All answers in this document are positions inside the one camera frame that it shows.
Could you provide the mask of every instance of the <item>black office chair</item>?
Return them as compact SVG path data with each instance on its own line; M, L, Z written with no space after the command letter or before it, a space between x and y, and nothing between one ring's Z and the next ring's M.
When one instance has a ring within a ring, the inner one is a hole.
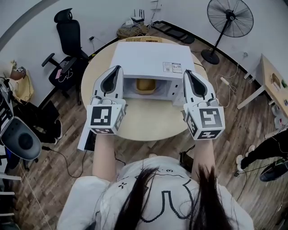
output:
M57 23L57 31L59 33L63 52L69 57L64 58L60 63L56 62L50 54L42 63L44 67L48 62L55 65L56 68L49 76L49 81L58 89L62 90L62 94L68 98L67 91L76 86L77 102L79 99L80 84L86 67L88 66L88 55L81 50L80 43L80 25L77 20L72 20L72 8L61 10L54 17Z

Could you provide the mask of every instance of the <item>black pants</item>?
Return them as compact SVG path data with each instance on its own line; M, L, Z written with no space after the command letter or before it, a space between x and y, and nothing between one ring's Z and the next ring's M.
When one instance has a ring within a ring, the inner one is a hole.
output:
M38 107L27 103L26 105L17 105L13 108L13 112L14 116L19 117L36 134L40 142L55 143L57 126ZM38 131L34 126L44 129L45 133Z
M243 158L241 168L245 169L257 159L267 159L276 156L287 159L287 153L280 151L279 144L283 152L288 152L288 129L262 142L254 151L249 153L248 157Z

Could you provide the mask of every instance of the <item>wooden desk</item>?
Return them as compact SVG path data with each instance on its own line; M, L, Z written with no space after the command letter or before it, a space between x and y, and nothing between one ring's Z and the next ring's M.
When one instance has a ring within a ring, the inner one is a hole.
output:
M177 44L164 38L158 39L163 43ZM85 107L90 104L94 82L109 69L118 42L101 50L86 68L81 83L81 95ZM191 55L193 61L201 65L201 62L193 54ZM203 67L195 65L195 70L208 79ZM172 102L161 100L131 98L125 98L125 100L129 106L117 133L122 138L135 141L156 141L175 136L187 129L187 124L183 121L180 112L183 110L181 106L172 106Z
M260 93L264 92L264 90L269 94L269 96L273 99L273 101L279 106L282 112L288 117L288 106L284 104L284 100L288 100L288 89L283 88L281 84L281 89L277 91L276 87L272 84L272 75L276 75L279 79L280 83L282 81L281 74L276 70L276 68L272 65L272 63L262 54L259 64L261 67L262 75L263 75L263 85L256 90L252 95L250 95L247 99L241 102L237 108L241 109L245 105L247 105L250 101L256 98Z

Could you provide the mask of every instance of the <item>white sneaker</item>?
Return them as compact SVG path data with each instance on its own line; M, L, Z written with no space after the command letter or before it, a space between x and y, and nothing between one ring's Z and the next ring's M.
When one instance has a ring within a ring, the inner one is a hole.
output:
M58 138L58 140L59 140L59 139L61 139L61 138L63 137L62 122L61 122L59 119L57 119L57 120L55 121L55 124L59 127L58 135L57 135L57 138Z
M238 155L236 157L236 164L237 164L237 169L239 172L243 172L243 169L241 169L241 161L243 160L243 156L242 155Z
M255 150L255 145L251 145L248 149L248 152L245 154L246 157L248 157L249 153Z
M53 145L57 145L57 143L58 143L58 139L55 138L55 143L53 143Z

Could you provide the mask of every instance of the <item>hand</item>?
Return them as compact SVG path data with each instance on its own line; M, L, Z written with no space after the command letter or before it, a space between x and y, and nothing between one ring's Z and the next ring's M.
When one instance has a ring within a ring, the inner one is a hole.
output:
M15 81L18 81L21 78L24 78L25 76L26 76L26 74L24 72L19 72L19 71L12 70L10 78L15 80Z

